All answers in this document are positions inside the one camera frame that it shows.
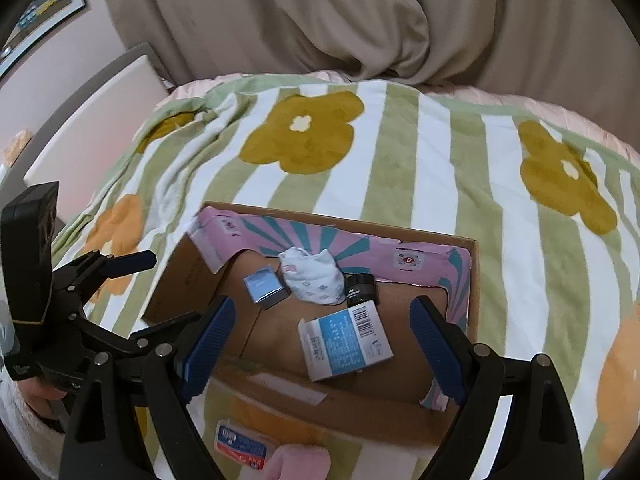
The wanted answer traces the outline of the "person left hand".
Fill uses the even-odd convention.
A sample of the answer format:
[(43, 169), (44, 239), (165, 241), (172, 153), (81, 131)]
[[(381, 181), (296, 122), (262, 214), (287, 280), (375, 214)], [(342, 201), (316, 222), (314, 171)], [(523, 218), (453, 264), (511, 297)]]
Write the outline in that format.
[(55, 420), (58, 418), (54, 409), (58, 401), (62, 401), (66, 393), (52, 386), (42, 378), (32, 377), (17, 383), (25, 402), (39, 416)]

